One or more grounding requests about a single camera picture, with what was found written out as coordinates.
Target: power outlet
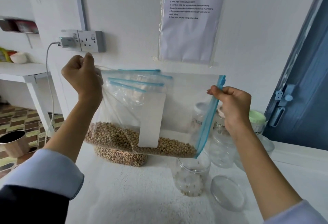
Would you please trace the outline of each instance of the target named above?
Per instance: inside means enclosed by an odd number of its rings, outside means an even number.
[[[78,34],[77,30],[62,30],[61,36],[62,37],[72,37],[74,39],[75,47],[65,48],[66,50],[82,51],[81,45],[80,45],[79,34]]]
[[[105,52],[102,31],[79,30],[81,50],[84,52]]]

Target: sleeve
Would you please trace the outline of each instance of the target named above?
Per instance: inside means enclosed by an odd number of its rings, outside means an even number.
[[[79,193],[84,175],[68,157],[40,149],[7,175],[4,185],[40,189],[72,200]]]
[[[266,220],[264,224],[328,224],[323,216],[308,201],[290,207],[284,212]]]

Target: charging cable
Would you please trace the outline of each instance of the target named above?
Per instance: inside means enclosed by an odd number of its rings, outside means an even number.
[[[53,119],[54,119],[54,102],[53,102],[53,94],[52,94],[52,90],[51,90],[51,86],[50,86],[50,81],[49,81],[49,71],[48,71],[48,52],[49,52],[50,46],[53,45],[53,44],[60,44],[60,42],[53,42],[53,43],[49,44],[48,49],[47,49],[47,55],[46,55],[46,71],[47,71],[48,86],[49,86],[49,90],[50,90],[50,94],[51,94],[52,115],[51,115],[50,124],[49,124],[49,126],[48,126],[48,128],[47,128],[47,131],[46,131],[46,136],[44,137],[44,144],[47,143],[47,135],[48,135],[48,131],[49,131],[49,128],[51,127],[52,122],[53,122]]]

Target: left hand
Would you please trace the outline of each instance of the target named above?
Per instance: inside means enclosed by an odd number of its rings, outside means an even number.
[[[94,66],[93,56],[89,52],[84,57],[73,56],[61,73],[78,93],[79,101],[88,101],[93,106],[99,106],[102,100],[103,81],[100,70]]]

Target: white card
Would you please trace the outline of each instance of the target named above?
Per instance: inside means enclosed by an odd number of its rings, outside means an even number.
[[[139,147],[156,148],[158,146],[159,131],[161,129],[164,102],[164,93],[145,93],[141,118]]]
[[[159,59],[209,64],[223,0],[163,0]]]

